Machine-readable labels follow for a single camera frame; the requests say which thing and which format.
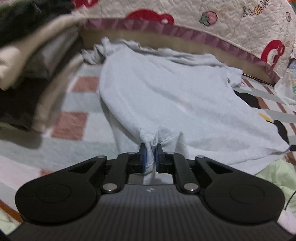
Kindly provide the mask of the light green cloth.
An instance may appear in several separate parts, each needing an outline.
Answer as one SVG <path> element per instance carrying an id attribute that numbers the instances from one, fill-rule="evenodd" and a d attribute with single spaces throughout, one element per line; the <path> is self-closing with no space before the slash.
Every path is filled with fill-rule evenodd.
<path id="1" fill-rule="evenodd" d="M 288 203 L 287 210 L 295 215 L 295 166 L 279 159 L 268 165 L 255 175 L 278 186 L 285 196 L 285 204 Z"/>

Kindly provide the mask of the floral blanket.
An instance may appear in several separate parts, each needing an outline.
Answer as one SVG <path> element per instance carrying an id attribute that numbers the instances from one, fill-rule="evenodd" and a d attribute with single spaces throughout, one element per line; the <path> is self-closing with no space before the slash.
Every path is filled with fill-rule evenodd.
<path id="1" fill-rule="evenodd" d="M 276 83 L 274 90 L 285 104 L 295 109 L 295 52 L 291 57 L 284 76 Z"/>

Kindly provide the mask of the dark teal folded garment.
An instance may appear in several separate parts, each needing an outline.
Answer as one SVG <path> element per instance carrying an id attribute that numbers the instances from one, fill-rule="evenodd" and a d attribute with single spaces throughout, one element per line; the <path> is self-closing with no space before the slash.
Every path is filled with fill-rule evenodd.
<path id="1" fill-rule="evenodd" d="M 1 4 L 1 46 L 34 32 L 74 9 L 73 1 L 16 1 Z"/>

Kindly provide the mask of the grey-blue folded garment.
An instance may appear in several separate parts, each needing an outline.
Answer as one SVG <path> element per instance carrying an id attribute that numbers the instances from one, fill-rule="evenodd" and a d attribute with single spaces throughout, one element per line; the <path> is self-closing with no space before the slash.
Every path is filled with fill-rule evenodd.
<path id="1" fill-rule="evenodd" d="M 23 77 L 51 80 L 81 46 L 77 25 L 63 30 L 31 56 L 23 69 Z"/>

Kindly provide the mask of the white quilt with red bears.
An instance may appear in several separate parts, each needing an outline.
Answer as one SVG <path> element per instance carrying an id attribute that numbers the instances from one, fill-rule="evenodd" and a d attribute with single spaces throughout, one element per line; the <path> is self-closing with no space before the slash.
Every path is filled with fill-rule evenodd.
<path id="1" fill-rule="evenodd" d="M 197 43 L 248 75 L 276 83 L 295 53 L 289 1 L 74 1 L 90 29 L 151 32 Z"/>

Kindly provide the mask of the checkered floor rug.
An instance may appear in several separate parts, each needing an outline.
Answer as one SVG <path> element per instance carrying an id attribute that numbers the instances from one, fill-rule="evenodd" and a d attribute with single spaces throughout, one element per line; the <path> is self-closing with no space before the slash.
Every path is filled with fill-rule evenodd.
<path id="1" fill-rule="evenodd" d="M 98 90 L 102 65 L 83 64 L 73 76 L 53 112 L 54 124 L 44 133 L 1 128 L 1 230 L 8 234 L 20 225 L 16 191 L 26 182 L 102 153 L 118 153 Z M 295 113 L 276 96 L 272 86 L 243 75 L 235 90 L 256 97 L 258 113 L 279 120 L 295 145 Z M 295 166 L 295 152 L 284 159 Z"/>

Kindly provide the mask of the cream folded bottom garment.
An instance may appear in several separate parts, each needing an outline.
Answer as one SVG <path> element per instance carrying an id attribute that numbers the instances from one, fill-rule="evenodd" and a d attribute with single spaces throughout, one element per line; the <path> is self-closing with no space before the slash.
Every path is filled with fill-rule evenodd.
<path id="1" fill-rule="evenodd" d="M 51 112 L 57 102 L 57 99 L 65 91 L 67 85 L 77 69 L 81 66 L 82 62 L 83 58 L 79 52 L 69 61 L 69 63 L 66 64 L 66 67 L 63 68 L 61 73 L 53 79 L 53 82 L 49 85 L 49 87 L 46 88 L 45 92 L 41 95 L 41 99 L 37 103 L 37 109 L 33 117 L 32 129 L 29 132 L 42 133 L 45 131 L 51 121 Z M 23 79 L 24 77 L 22 75 L 16 87 L 13 88 L 17 88 Z M 1 123 L 1 128 L 15 127 Z"/>

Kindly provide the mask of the light grey t-shirt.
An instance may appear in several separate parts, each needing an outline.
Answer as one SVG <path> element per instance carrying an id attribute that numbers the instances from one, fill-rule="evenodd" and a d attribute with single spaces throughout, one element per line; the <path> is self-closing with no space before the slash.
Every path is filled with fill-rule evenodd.
<path id="1" fill-rule="evenodd" d="M 285 159 L 288 144 L 277 125 L 234 92 L 242 71 L 213 55 L 108 38 L 82 55 L 89 64 L 102 64 L 99 95 L 118 152 L 136 151 L 140 144 L 147 149 L 145 173 L 132 175 L 131 183 L 154 182 L 157 144 L 253 175 Z"/>

